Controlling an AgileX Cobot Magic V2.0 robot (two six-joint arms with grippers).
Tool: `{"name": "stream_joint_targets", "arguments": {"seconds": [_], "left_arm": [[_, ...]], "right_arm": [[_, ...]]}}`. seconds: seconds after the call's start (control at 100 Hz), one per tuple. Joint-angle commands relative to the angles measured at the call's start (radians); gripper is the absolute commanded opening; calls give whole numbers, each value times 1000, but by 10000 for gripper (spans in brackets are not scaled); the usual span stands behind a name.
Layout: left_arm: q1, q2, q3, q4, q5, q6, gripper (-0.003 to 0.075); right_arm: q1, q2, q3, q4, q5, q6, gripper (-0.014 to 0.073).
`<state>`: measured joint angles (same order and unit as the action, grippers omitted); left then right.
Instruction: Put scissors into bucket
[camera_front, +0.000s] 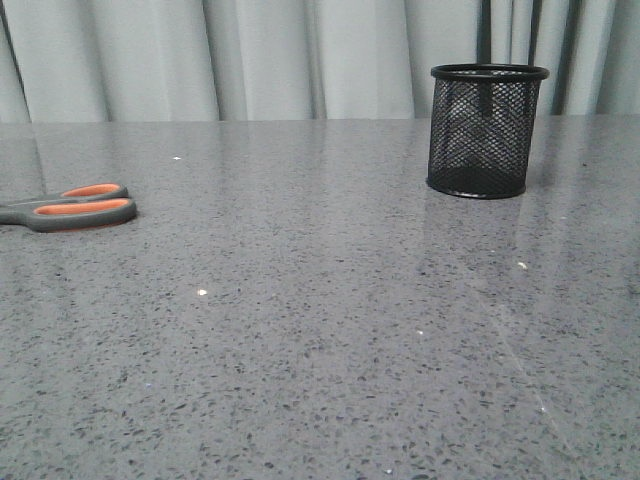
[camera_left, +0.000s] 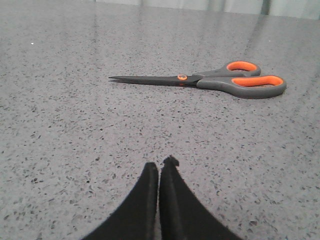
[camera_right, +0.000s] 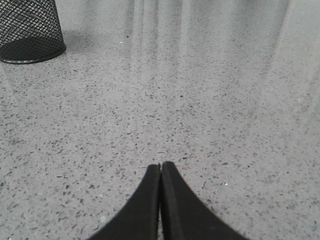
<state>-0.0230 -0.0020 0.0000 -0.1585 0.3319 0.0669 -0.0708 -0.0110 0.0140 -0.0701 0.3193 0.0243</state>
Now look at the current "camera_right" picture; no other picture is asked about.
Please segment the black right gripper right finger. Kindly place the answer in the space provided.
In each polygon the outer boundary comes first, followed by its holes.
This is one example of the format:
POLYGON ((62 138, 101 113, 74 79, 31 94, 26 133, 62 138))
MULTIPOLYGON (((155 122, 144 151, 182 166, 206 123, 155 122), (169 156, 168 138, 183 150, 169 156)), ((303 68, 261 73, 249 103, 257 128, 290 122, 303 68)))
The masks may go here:
POLYGON ((162 164, 160 210, 166 240, 245 239, 201 202, 171 161, 162 164))

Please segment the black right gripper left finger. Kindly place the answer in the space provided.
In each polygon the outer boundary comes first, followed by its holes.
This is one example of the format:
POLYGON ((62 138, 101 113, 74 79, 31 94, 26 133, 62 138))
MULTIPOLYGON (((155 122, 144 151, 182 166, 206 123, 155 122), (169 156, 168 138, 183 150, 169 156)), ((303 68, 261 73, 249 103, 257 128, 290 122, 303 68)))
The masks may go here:
POLYGON ((123 208, 91 240, 156 240, 159 220, 160 166, 147 167, 123 208))

